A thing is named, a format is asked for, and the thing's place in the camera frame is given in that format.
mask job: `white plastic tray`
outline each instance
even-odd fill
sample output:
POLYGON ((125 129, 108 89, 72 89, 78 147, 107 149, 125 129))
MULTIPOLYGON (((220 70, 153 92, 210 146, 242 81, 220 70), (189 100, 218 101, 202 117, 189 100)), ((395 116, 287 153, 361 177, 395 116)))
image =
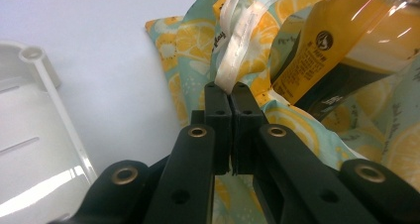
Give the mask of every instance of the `white plastic tray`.
POLYGON ((0 223, 72 215, 96 173, 45 52, 0 41, 0 223))

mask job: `white background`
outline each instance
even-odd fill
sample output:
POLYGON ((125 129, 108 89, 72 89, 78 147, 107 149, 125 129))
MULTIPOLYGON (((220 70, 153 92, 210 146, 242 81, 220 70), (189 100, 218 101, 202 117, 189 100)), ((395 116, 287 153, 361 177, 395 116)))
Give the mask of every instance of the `white background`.
POLYGON ((122 160, 152 165, 180 127, 148 20, 195 0, 0 0, 0 40, 43 48, 58 94, 100 174, 122 160))

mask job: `screw hole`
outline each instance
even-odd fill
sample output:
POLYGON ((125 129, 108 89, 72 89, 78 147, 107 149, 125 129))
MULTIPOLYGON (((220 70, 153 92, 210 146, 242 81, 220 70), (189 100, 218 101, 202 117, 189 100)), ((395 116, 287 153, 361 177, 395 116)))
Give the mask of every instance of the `screw hole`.
POLYGON ((335 192, 329 189, 324 189, 320 192, 319 196, 322 200, 330 203, 337 203, 339 202, 339 196, 335 192))
POLYGON ((204 137, 207 134, 207 131, 204 128, 191 128, 188 131, 188 134, 191 137, 200 138, 204 137))
POLYGON ((139 172, 136 168, 133 167, 124 167, 118 168, 112 174, 112 181, 118 185, 124 185, 132 182, 139 175, 139 172))
POLYGON ((284 129, 281 128, 269 128, 268 133, 274 137, 284 137, 287 132, 284 131, 284 129))
POLYGON ((367 165, 357 165, 355 171, 360 177, 371 182, 380 183, 386 180, 385 175, 381 171, 367 165))
POLYGON ((41 58, 43 55, 43 50, 36 47, 28 47, 20 52, 21 60, 25 62, 32 62, 38 58, 41 58))
POLYGON ((184 204, 189 200, 190 196, 188 191, 180 189, 173 192, 171 198, 172 201, 176 204, 184 204))

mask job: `lemon pattern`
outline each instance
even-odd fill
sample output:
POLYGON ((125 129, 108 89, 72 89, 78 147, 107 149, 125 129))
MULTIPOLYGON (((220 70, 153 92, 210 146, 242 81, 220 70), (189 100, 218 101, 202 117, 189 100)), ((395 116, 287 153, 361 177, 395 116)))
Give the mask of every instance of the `lemon pattern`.
MULTIPOLYGON (((252 1, 242 0, 241 5, 252 1)), ((420 75, 416 77, 420 74, 419 59, 408 72, 355 93, 322 124, 270 90, 273 70, 293 45, 288 42, 279 50, 279 29, 287 17, 318 1, 274 3, 253 30, 238 77, 250 87, 268 121, 292 128, 327 166, 339 168, 359 153, 390 167, 420 190, 420 118, 413 116, 420 106, 415 92, 420 80, 420 75)), ((184 17, 146 23, 181 126, 189 123, 192 110, 204 108, 204 85, 217 71, 217 52, 213 50, 221 33, 218 20, 223 3, 197 0, 184 17)), ((295 23, 288 25, 290 35, 296 35, 296 28, 301 27, 301 22, 300 26, 295 23)), ((217 176, 213 205, 213 223, 265 223, 250 176, 217 176)))

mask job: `fabric bag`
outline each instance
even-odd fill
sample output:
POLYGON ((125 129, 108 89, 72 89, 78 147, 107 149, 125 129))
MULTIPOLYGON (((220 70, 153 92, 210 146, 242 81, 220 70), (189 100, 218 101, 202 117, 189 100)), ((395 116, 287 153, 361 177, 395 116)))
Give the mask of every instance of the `fabric bag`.
MULTIPOLYGON (((180 125, 189 123, 192 110, 204 109, 205 84, 216 81, 229 93, 241 81, 268 121, 293 129, 325 165, 371 159, 420 190, 419 59, 361 89, 322 123, 271 89, 301 24, 285 20, 318 1, 197 0, 183 17, 147 22, 180 125)), ((265 223, 250 175, 216 176, 213 223, 265 223)))

